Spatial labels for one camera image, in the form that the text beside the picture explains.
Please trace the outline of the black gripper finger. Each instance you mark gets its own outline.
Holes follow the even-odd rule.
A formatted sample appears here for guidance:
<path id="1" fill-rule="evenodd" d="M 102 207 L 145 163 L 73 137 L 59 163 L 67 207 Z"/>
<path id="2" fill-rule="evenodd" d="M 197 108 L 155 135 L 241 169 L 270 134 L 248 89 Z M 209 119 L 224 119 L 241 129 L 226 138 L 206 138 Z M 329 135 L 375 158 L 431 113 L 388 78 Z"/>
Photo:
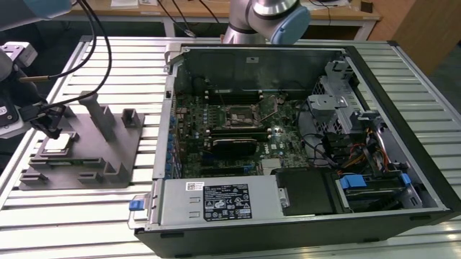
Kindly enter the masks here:
<path id="1" fill-rule="evenodd" d="M 54 125 L 52 120 L 32 120 L 32 127 L 42 131 L 50 139 L 58 138 L 58 127 Z"/>
<path id="2" fill-rule="evenodd" d="M 48 108 L 44 111 L 46 116 L 43 117 L 43 119 L 44 120 L 52 120 L 54 125 L 56 125 L 56 127 L 58 127 L 58 138 L 59 138 L 60 132 L 62 132 L 60 122 L 62 122 L 62 119 L 65 117 L 66 109 L 67 109 L 66 106 L 60 105 L 58 107 Z"/>

